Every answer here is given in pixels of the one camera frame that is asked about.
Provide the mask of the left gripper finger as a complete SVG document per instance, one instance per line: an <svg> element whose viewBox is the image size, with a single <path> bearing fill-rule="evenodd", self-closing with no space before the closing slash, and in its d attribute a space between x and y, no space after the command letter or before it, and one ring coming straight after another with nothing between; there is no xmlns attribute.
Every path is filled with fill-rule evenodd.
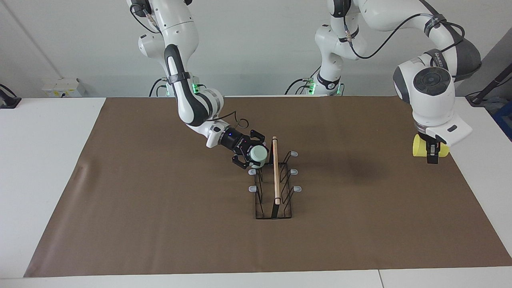
<svg viewBox="0 0 512 288"><path fill-rule="evenodd" d="M440 142L426 142L426 158L428 164L438 164Z"/></svg>

